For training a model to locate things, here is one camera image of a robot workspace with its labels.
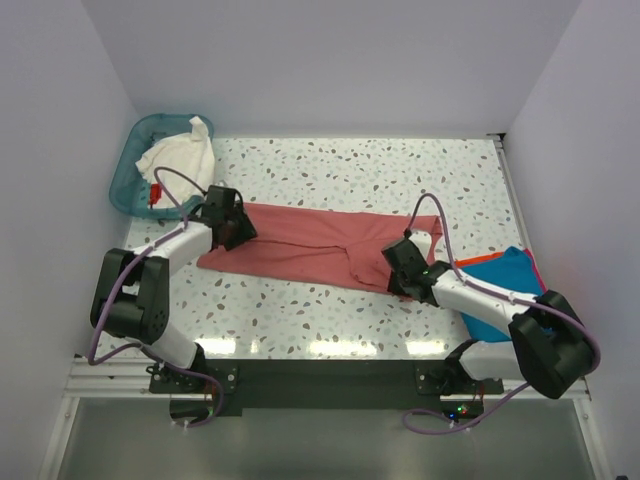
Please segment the salmon pink t shirt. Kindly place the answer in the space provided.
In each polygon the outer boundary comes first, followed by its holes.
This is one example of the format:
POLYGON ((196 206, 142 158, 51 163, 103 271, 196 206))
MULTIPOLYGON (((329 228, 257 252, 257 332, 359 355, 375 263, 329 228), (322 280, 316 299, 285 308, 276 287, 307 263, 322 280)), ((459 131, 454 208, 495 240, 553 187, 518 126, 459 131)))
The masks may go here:
POLYGON ((409 219, 249 203, 257 237, 197 260, 200 269, 386 294, 391 276, 382 250, 409 219))

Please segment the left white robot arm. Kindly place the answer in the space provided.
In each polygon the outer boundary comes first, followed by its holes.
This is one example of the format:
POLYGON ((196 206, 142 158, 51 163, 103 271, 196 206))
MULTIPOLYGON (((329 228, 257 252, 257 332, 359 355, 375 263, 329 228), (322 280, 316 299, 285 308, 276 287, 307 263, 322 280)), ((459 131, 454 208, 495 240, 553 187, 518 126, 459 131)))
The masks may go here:
POLYGON ((135 348, 172 368, 171 378, 183 391, 200 390, 207 380, 204 350, 171 323, 170 280, 189 262, 256 237, 240 192, 211 186, 173 230, 134 250, 109 250, 91 306, 88 363, 99 365, 135 348))

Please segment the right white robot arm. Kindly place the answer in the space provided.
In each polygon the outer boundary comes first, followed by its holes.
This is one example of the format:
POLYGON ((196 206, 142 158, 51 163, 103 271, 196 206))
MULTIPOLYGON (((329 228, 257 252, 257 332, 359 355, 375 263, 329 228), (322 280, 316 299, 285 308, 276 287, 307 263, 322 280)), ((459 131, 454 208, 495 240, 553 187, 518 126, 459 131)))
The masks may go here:
POLYGON ((520 379, 558 399, 599 366, 596 341, 561 294, 508 290, 447 262, 429 264, 407 238, 383 248, 382 255, 391 268, 392 292, 469 315, 508 337, 499 343, 472 336, 450 354, 445 379, 452 390, 466 393, 487 379, 520 379))

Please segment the orange folded t shirt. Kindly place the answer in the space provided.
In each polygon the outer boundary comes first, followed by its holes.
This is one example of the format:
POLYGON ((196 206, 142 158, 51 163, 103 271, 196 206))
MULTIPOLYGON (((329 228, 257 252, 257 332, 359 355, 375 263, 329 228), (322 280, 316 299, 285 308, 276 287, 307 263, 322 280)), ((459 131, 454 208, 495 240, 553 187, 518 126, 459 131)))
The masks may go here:
POLYGON ((481 256, 476 256, 476 257, 472 257, 472 258, 456 260, 456 266, 458 266, 458 267, 466 267, 466 266, 470 266, 470 265, 486 263, 488 261, 491 261, 491 260, 494 260, 494 259, 502 257, 503 254, 504 254, 504 252, 494 252, 494 253, 487 254, 487 255, 481 255, 481 256))

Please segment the white t shirt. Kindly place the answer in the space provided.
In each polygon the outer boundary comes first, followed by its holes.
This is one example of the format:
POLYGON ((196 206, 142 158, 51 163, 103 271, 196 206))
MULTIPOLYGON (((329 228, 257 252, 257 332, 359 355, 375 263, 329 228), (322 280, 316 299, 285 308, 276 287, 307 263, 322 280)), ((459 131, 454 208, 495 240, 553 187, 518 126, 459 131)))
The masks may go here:
MULTIPOLYGON (((199 116, 192 118, 190 123, 190 134, 184 133, 162 139, 136 162, 140 174, 145 180, 152 181, 151 185, 158 184, 154 172, 159 167, 173 169, 193 180, 197 186, 166 170, 158 174, 161 182, 181 205, 185 205, 193 197, 202 197, 202 191, 214 183, 215 157, 209 127, 199 116)), ((156 206, 175 207, 163 190, 156 206)))

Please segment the red garment tag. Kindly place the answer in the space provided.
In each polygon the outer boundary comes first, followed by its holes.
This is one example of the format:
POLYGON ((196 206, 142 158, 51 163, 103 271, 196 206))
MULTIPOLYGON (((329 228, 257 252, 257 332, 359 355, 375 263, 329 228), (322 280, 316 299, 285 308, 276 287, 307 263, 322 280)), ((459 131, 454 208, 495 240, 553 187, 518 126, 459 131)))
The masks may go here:
POLYGON ((158 184, 152 184, 149 190, 148 205, 152 208, 162 197, 162 188, 158 184))

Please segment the teal plastic basket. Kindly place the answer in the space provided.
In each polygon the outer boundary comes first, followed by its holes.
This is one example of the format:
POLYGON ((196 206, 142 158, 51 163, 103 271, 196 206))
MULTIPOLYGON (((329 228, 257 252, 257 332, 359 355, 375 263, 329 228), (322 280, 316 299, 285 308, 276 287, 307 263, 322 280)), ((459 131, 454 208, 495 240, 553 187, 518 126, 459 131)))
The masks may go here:
POLYGON ((190 120, 196 114, 156 113, 139 120, 131 129, 109 189, 111 204, 121 213, 152 220, 176 220, 181 215, 175 207, 151 205, 151 183, 140 174, 136 162, 157 142, 192 131, 190 120))

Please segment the blue folded t shirt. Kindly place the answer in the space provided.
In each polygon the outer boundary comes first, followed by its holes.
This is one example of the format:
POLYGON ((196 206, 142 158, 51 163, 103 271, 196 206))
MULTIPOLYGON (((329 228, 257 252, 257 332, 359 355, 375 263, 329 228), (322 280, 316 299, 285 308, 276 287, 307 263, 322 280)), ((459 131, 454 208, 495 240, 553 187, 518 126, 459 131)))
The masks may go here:
MULTIPOLYGON (((498 287, 541 295, 543 293, 532 271, 531 262, 525 250, 509 247, 503 251, 504 254, 500 258, 486 263, 457 267, 464 273, 498 287)), ((462 313, 462 319, 472 339, 490 343, 508 340, 505 334, 473 316, 462 313)))

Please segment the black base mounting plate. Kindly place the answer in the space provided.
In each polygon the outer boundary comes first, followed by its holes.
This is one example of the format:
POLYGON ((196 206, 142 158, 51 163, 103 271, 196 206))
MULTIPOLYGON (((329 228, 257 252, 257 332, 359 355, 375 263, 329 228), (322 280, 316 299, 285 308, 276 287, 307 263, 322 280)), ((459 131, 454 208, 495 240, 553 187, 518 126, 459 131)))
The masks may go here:
POLYGON ((458 375, 444 360, 209 359, 206 373, 220 385, 154 363, 149 392, 170 397, 170 413, 200 417, 214 393, 222 416, 249 409, 408 410, 440 407, 441 397, 504 392, 500 380, 458 375))

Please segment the aluminium frame rail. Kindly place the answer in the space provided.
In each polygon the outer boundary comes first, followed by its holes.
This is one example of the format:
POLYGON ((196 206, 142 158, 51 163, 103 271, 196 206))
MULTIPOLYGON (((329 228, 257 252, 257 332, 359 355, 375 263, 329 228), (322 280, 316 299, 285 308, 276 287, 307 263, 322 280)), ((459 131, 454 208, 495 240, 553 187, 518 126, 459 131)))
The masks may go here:
POLYGON ((447 387, 437 362, 73 361, 40 471, 82 479, 610 479, 584 382, 447 387))

